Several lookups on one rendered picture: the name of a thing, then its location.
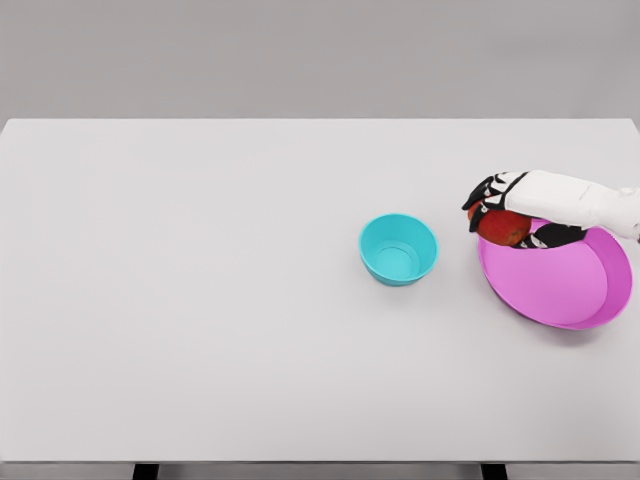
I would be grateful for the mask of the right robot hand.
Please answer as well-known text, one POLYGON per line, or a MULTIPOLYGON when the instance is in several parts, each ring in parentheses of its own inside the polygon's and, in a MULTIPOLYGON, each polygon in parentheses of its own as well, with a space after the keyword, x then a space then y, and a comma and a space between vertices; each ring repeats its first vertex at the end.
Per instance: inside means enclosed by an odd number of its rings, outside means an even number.
POLYGON ((581 241, 595 226, 595 208, 587 199, 590 183, 543 170, 501 172, 482 180, 462 205, 470 211, 474 233, 491 212, 509 211, 547 223, 508 246, 553 249, 581 241))

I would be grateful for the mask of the red apple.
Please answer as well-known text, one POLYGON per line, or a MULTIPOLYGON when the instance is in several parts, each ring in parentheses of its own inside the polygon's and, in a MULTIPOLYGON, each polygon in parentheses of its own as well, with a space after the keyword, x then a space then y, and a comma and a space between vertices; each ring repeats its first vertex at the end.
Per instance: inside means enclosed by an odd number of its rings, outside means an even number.
POLYGON ((480 220, 476 233, 484 240, 499 246, 514 246, 529 233, 530 217, 507 210, 489 210, 480 220))

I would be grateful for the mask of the pink plate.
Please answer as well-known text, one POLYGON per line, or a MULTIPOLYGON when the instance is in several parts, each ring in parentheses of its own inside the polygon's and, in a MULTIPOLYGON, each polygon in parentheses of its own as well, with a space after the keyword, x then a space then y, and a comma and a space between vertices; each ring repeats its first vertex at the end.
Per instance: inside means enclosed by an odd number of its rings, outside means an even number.
POLYGON ((632 265, 602 228, 555 249, 514 249, 478 240, 483 273, 496 295, 520 315, 565 330, 588 330, 616 319, 634 294, 632 265))

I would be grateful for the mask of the blue bowl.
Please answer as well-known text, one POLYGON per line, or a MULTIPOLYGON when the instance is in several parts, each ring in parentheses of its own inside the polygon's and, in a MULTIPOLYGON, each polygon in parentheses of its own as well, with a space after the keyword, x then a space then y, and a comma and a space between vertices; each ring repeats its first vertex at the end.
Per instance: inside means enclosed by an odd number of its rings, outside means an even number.
POLYGON ((358 247, 369 274, 392 287, 421 280, 439 258, 438 240, 431 228, 418 218, 400 213, 371 219, 360 232, 358 247))

